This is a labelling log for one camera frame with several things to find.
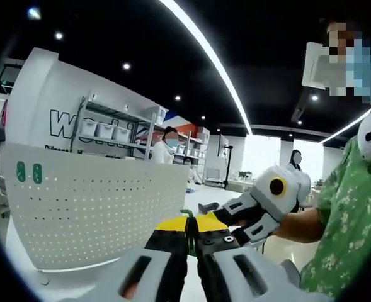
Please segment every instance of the black ceiling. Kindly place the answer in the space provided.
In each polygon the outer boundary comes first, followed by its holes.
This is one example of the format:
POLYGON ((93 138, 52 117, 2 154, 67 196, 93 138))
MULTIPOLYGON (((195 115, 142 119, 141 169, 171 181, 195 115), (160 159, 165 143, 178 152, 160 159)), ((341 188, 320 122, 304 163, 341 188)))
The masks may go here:
MULTIPOLYGON (((307 42, 322 42, 324 27, 313 8, 262 1, 176 0, 221 59, 255 134, 317 140, 363 113, 361 99, 329 97, 301 86, 307 42), (315 93, 316 102, 310 101, 315 93), (292 121, 298 104, 300 119, 292 121)), ((158 0, 40 1, 42 20, 20 31, 10 57, 25 59, 33 47, 106 77, 182 117, 224 135, 245 135, 242 119, 222 79, 178 19, 158 0), (64 39, 54 39, 55 31, 64 39), (130 62, 129 72, 122 70, 130 62), (175 95, 182 100, 176 102, 175 95)), ((344 137, 355 132, 349 131, 344 137)), ((331 140, 342 146, 345 141, 331 140)))

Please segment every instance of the led light strip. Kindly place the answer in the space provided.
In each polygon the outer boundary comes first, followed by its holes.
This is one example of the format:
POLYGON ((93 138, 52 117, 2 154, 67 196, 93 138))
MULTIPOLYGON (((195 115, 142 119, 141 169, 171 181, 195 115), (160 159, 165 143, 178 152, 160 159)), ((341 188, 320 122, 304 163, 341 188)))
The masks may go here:
POLYGON ((369 109, 368 111, 366 111, 363 115, 361 115, 359 118, 355 119, 354 121, 352 121, 349 125, 343 127, 341 130, 335 132, 334 134, 332 134, 330 137, 327 137, 326 139, 324 139, 323 141, 321 141, 320 143, 326 143, 327 141, 329 140, 332 140, 334 137, 337 137, 339 134, 347 131, 347 129, 350 129, 351 127, 355 126, 357 123, 361 122, 366 116, 368 116, 371 112, 371 109, 369 109))
POLYGON ((222 62, 219 60, 215 51, 210 46, 208 40, 206 40, 203 33, 199 30, 196 24, 194 24, 191 18, 188 17, 188 15, 182 10, 182 8, 180 8, 178 4, 176 4, 173 0, 160 0, 160 2, 163 3, 185 25, 185 27, 190 31, 194 38, 197 39, 200 46, 203 48, 209 59, 215 65, 217 72, 222 77, 224 84, 227 86, 231 96, 233 97, 238 111, 240 112, 241 118, 243 119, 243 122, 247 128, 248 134, 252 135, 253 132, 251 131, 250 124, 248 122, 243 105, 241 104, 240 98, 238 97, 236 89, 234 88, 229 76, 227 75, 222 62))

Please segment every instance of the metal shelving unit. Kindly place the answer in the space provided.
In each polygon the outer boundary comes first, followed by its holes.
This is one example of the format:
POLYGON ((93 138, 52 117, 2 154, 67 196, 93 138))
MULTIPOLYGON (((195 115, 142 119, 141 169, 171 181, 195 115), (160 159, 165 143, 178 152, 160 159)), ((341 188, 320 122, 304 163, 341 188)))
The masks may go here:
POLYGON ((113 143, 117 147, 120 148, 126 148, 130 150, 130 156, 134 155, 134 149, 139 149, 144 152, 144 159, 149 159, 149 154, 152 149, 151 143, 152 143, 152 135, 153 131, 155 129, 163 130, 164 128, 162 126, 159 126, 156 124, 157 116, 156 114, 153 115, 152 120, 148 120, 147 118, 144 118, 142 116, 133 115, 132 113, 128 113, 126 111, 120 111, 114 108, 109 107, 108 105, 102 104, 98 101, 94 101, 90 98, 92 94, 90 93, 89 96, 83 96, 81 104, 79 106, 79 109, 77 111, 77 118, 73 129, 73 135, 71 139, 71 152, 77 153, 78 152, 78 140, 80 138, 85 138, 88 140, 94 140, 99 142, 106 142, 106 143, 113 143), (96 136, 90 136, 90 135, 83 135, 79 132, 79 126, 82 123, 82 120, 84 119, 84 114, 87 111, 91 111, 94 113, 98 113, 100 115, 109 116, 111 118, 120 120, 120 121, 126 121, 127 123, 131 123, 133 125, 130 135, 129 142, 118 142, 116 140, 102 138, 102 137, 96 137, 96 136), (136 136, 138 132, 139 126, 145 126, 149 128, 149 133, 147 136, 147 141, 145 145, 139 145, 135 143, 136 136))

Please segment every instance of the green floral shirt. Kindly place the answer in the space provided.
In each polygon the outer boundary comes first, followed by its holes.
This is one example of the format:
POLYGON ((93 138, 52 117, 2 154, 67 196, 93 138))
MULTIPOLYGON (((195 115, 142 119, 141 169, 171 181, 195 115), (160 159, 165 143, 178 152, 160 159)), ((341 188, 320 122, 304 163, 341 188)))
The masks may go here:
POLYGON ((318 203, 326 228, 314 258, 302 270, 300 286, 335 297, 371 252, 371 164, 361 158, 356 137, 346 144, 318 203))

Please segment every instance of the white perforated panel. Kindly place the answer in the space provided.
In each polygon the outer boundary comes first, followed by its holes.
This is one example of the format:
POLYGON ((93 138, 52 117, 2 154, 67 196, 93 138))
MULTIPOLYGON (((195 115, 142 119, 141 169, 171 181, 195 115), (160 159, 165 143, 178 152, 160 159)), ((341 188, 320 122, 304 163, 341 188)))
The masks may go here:
POLYGON ((161 220, 180 215, 188 178, 180 165, 15 144, 2 150, 1 170, 16 230, 43 270, 99 264, 143 246, 161 220), (35 164, 42 168, 40 184, 33 180, 35 164))

